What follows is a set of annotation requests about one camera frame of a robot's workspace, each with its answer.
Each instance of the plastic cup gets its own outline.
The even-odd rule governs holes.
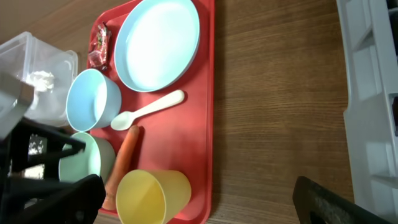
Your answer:
[[[119,114],[121,102],[121,92],[115,82],[98,70],[84,70],[68,92],[68,122],[77,131],[107,127]]]
[[[75,133],[72,138],[84,141],[86,148],[84,152],[60,159],[60,181],[77,182],[90,174],[96,174],[106,182],[116,159],[112,145],[105,139],[87,133]]]
[[[179,171],[133,170],[116,193],[116,208],[123,224],[164,224],[191,198],[191,185]]]

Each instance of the clear plastic box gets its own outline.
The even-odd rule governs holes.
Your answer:
[[[77,76],[77,54],[59,50],[35,38],[30,32],[0,45],[0,72],[14,75],[35,87],[35,100],[25,117],[51,126],[68,125],[65,112],[68,90]],[[50,74],[46,88],[32,84],[37,74]]]

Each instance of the plastic bowl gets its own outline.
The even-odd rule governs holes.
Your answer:
[[[58,174],[62,182],[77,182],[90,174],[101,176],[106,182],[115,161],[112,145],[107,140],[87,133],[75,133],[72,138],[84,141],[86,148],[73,156],[60,159]]]
[[[67,118],[77,131],[104,128],[111,124],[120,111],[120,89],[100,71],[82,71],[68,92]]]
[[[160,90],[187,71],[199,40],[200,20],[191,0],[145,0],[120,28],[114,65],[130,89]]]

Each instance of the wood grain surface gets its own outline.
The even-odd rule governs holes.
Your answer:
[[[0,14],[15,10],[26,19],[17,28],[0,26],[0,43],[28,30],[78,52],[82,70],[94,20],[123,2],[63,0],[34,20],[22,12],[40,4],[9,9],[0,3]],[[335,0],[216,0],[215,54],[208,223],[298,223],[292,192],[299,175],[353,201]],[[99,214],[96,223],[119,220]]]

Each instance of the spoon handle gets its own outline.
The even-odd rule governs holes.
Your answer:
[[[147,106],[134,112],[136,118],[162,110],[181,103],[184,100],[184,92],[182,90],[175,90],[162,98],[148,104]]]

